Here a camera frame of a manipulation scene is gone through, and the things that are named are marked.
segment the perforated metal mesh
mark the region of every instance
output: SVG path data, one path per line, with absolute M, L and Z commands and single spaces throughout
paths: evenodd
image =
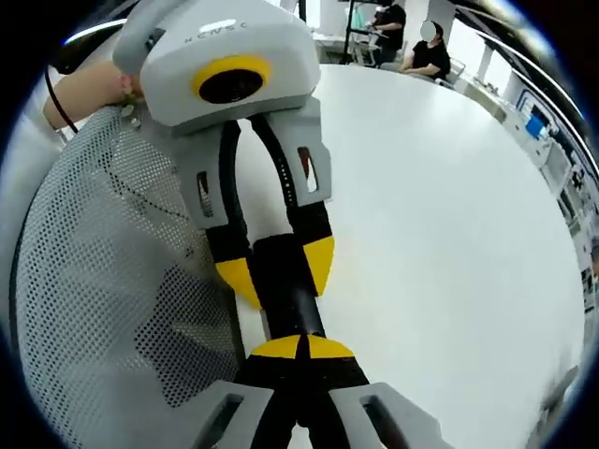
M 237 370 L 217 279 L 176 168 L 97 113 L 37 193 L 16 281 L 26 382 L 69 446 L 191 447 L 195 396 Z

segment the white round table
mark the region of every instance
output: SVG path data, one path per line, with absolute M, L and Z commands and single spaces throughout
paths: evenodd
M 323 65 L 315 96 L 333 170 L 328 337 L 456 449 L 523 447 L 583 336 L 575 249 L 542 176 L 485 110 L 435 84 Z M 238 187 L 254 241 L 290 227 L 246 124 Z M 249 353 L 263 326 L 238 305 Z

